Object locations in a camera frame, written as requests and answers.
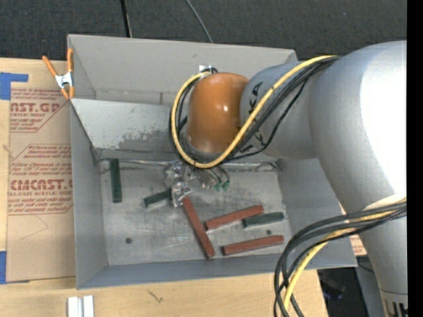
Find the metal bracket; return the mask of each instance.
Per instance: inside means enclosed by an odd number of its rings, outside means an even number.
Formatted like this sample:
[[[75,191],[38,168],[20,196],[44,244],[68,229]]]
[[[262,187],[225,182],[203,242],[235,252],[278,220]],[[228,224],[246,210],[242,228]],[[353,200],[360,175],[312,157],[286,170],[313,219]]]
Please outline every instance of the metal bracket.
[[[94,296],[69,297],[67,299],[67,317],[94,317]]]
[[[56,75],[54,77],[61,88],[65,88],[65,85],[73,86],[73,73],[68,71],[65,75]]]

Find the robotic arm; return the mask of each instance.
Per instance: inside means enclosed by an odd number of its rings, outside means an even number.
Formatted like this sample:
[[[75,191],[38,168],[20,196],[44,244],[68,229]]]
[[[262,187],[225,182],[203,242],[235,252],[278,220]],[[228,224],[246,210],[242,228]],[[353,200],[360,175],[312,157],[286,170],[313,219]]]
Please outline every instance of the robotic arm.
[[[245,150],[282,159],[317,157],[348,213],[406,201],[406,42],[369,46],[336,61],[325,60],[326,65],[267,112],[254,135],[243,134],[243,139],[248,137]],[[205,160],[224,154],[266,92],[296,65],[269,67],[248,83],[238,75],[201,80],[201,88],[195,88],[190,99],[186,147]],[[208,97],[225,85],[236,88],[218,92],[218,98],[202,99],[202,94]],[[275,88],[272,97],[277,98],[283,87]],[[214,120],[198,111],[205,102]],[[269,107],[271,102],[252,125]],[[214,131],[213,136],[207,127],[211,123],[214,130],[219,123],[219,135]],[[406,216],[360,237],[375,270],[386,316],[408,316]]]

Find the green wooden block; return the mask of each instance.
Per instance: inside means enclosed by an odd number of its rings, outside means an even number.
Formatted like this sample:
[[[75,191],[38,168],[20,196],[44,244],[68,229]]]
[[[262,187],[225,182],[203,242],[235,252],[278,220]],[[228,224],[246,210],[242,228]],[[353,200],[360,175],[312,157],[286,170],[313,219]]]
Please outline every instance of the green wooden block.
[[[285,219],[284,213],[281,211],[275,213],[267,213],[262,215],[256,215],[243,219],[244,227],[257,227],[258,225],[268,225],[270,223],[280,222]]]

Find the blue tape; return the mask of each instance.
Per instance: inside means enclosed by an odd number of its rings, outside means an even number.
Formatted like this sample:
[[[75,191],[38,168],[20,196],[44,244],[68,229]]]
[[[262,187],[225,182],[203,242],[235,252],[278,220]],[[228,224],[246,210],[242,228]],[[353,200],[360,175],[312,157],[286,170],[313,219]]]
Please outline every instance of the blue tape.
[[[28,74],[0,73],[0,100],[11,99],[12,82],[28,82]]]
[[[0,251],[0,285],[6,284],[6,251]]]

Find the cardboard box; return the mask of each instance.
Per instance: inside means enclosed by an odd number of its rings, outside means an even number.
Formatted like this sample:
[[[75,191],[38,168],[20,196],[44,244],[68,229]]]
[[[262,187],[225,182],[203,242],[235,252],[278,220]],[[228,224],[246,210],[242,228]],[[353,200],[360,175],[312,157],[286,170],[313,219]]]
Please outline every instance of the cardboard box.
[[[53,64],[65,73],[64,62]],[[11,82],[1,113],[10,114],[10,139],[1,148],[2,168],[10,161],[0,216],[7,210],[6,280],[75,275],[69,103],[42,60],[0,59],[0,72],[27,75],[27,82]]]
[[[167,139],[169,104],[199,66],[213,65],[250,79],[269,66],[295,62],[295,53],[74,35],[69,36],[69,46],[75,53],[71,141],[77,286],[273,272],[283,245],[242,256],[223,256],[219,251],[225,244],[266,236],[265,227],[247,231],[239,223],[230,230],[210,233],[216,256],[205,260],[180,208],[168,204],[150,210],[143,206],[144,197],[165,191],[163,170],[131,163],[176,158]],[[108,159],[122,160],[121,203],[112,201]],[[190,197],[200,219],[263,204],[266,212],[286,212],[286,220],[269,231],[288,241],[306,225],[339,215],[338,200],[317,159],[283,164],[283,172],[273,168],[231,170],[233,185],[225,194],[193,186]],[[329,244],[310,266],[352,265],[351,245],[341,240]]]

